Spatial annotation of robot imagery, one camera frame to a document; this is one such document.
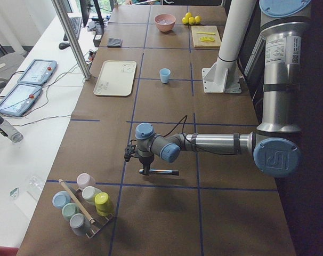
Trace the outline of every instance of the white tray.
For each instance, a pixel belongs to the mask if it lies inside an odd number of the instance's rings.
[[[98,96],[128,96],[132,92],[135,61],[107,60],[102,64],[94,94]]]

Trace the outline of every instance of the lemon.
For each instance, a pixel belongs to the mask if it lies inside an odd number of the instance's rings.
[[[187,19],[186,17],[183,17],[183,18],[182,18],[182,23],[183,23],[184,25],[188,25],[188,24],[189,24],[189,19]]]
[[[195,24],[195,19],[194,19],[194,17],[190,17],[190,18],[189,18],[189,24],[190,24],[190,25],[194,25],[194,24]]]
[[[190,18],[190,17],[192,17],[192,14],[191,14],[191,12],[187,12],[186,14],[185,14],[185,18]]]
[[[201,21],[202,21],[202,17],[201,16],[196,16],[195,17],[195,23],[196,24],[200,24]]]

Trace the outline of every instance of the keyboard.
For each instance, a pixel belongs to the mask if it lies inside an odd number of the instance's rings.
[[[78,39],[80,37],[82,18],[81,17],[69,17],[69,21],[70,21],[72,29],[74,30],[75,36]],[[64,34],[63,41],[68,41],[66,34]]]

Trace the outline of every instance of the label on robot arm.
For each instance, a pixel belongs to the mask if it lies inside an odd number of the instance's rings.
[[[265,65],[285,63],[300,64],[301,37],[288,36],[266,43]]]

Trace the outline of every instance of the cutting board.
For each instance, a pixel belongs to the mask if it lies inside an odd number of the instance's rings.
[[[193,45],[195,48],[220,48],[221,38],[216,26],[191,26],[191,32]],[[214,32],[215,35],[199,34],[198,32]],[[199,38],[202,36],[212,36],[215,39],[215,41],[201,42]]]

